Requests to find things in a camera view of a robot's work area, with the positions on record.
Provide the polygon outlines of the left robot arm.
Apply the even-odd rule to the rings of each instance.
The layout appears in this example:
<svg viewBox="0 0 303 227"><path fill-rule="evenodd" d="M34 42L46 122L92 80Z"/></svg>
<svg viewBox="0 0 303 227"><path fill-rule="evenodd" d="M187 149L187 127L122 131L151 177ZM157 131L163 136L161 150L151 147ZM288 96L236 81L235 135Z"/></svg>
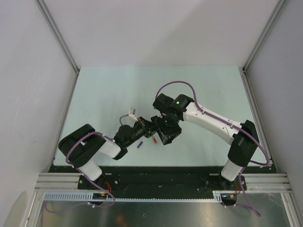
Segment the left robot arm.
<svg viewBox="0 0 303 227"><path fill-rule="evenodd" d="M121 125L113 138L97 132L90 124L85 124L64 137L58 149L65 155L67 164L72 165L87 179L94 189L105 183L103 172L93 157L99 152L114 160L121 159L127 148L141 137L152 137L159 127L155 122L139 117L133 126Z"/></svg>

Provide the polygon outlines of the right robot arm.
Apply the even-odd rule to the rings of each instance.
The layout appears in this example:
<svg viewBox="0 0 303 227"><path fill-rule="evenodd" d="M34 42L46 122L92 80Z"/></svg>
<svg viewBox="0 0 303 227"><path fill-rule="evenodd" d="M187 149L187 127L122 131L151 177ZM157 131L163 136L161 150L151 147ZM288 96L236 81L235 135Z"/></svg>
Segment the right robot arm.
<svg viewBox="0 0 303 227"><path fill-rule="evenodd" d="M180 121L198 125L217 135L230 145L228 159L218 176L218 184L224 190L235 185L239 172L247 167L259 142L255 124L249 120L244 123L233 122L197 108L194 99L179 95L176 99L160 94L155 98L153 107L161 116L151 118L158 127L158 135L163 145L171 144L181 134Z"/></svg>

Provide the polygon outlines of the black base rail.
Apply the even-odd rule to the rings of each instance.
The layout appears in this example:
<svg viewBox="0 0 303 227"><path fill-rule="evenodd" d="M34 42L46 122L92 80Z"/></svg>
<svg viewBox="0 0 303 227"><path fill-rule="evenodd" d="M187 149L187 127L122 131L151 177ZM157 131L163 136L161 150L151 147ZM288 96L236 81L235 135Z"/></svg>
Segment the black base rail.
<svg viewBox="0 0 303 227"><path fill-rule="evenodd" d="M225 190L218 181L222 167L127 167L104 166L102 176L90 183L84 176L76 180L77 189L97 190L102 187L113 196L160 199L197 199L213 191L237 194L246 189L244 176L236 177L234 185Z"/></svg>

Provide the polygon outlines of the left aluminium frame post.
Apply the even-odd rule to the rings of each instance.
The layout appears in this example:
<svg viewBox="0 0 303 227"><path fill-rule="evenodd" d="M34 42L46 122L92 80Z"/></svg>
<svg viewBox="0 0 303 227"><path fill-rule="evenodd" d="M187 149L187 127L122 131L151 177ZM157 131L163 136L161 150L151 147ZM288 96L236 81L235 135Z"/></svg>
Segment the left aluminium frame post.
<svg viewBox="0 0 303 227"><path fill-rule="evenodd" d="M39 10L41 11L46 23L48 24L50 30L52 31L59 47L61 48L64 56L66 57L68 63L70 64L70 66L72 67L73 71L75 72L76 75L79 74L79 67L75 61L75 59L73 58L71 51L66 43L66 41L64 40L64 37L62 36L59 27L57 26L47 4L45 3L44 0L35 0L35 3L37 4Z"/></svg>

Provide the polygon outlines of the aluminium frame post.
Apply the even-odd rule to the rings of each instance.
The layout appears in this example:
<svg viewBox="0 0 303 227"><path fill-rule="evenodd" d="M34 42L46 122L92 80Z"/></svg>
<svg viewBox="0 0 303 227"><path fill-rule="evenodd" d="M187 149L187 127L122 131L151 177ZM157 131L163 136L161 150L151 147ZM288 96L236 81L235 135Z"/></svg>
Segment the aluminium frame post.
<svg viewBox="0 0 303 227"><path fill-rule="evenodd" d="M278 0L273 11L271 12L265 26L263 27L253 49L251 50L247 60L245 61L244 65L242 66L242 70L245 73L249 67L251 66L254 59L257 57L258 52L260 51L261 47L265 43L266 39L268 38L271 30L273 29L274 25L278 21L280 15L282 14L284 8L288 4L288 0Z"/></svg>
<svg viewBox="0 0 303 227"><path fill-rule="evenodd" d="M75 61L75 59L73 58L71 51L66 43L66 41L64 40L64 37L62 36L59 27L57 26L47 4L45 3L44 0L35 0L35 3L37 4L39 10L41 11L46 23L48 24L50 30L52 31L59 47L61 48L64 56L66 57L68 63L70 64L70 66L72 67L73 71L75 72L76 75L79 74L79 67Z"/></svg>

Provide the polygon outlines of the right aluminium frame post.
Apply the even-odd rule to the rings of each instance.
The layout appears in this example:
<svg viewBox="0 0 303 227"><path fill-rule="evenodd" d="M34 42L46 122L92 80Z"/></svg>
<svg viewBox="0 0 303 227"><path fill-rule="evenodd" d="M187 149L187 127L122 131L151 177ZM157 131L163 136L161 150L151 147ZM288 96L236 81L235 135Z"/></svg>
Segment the right aluminium frame post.
<svg viewBox="0 0 303 227"><path fill-rule="evenodd" d="M261 47L265 43L266 39L268 38L271 30L273 29L274 25L278 21L280 15L282 14L284 8L288 4L288 0L278 0L273 11L271 12L265 26L263 27L253 49L251 50L247 60L245 61L244 65L242 66L242 70L245 73L249 67L251 66L254 59L257 57L258 52L260 51Z"/></svg>

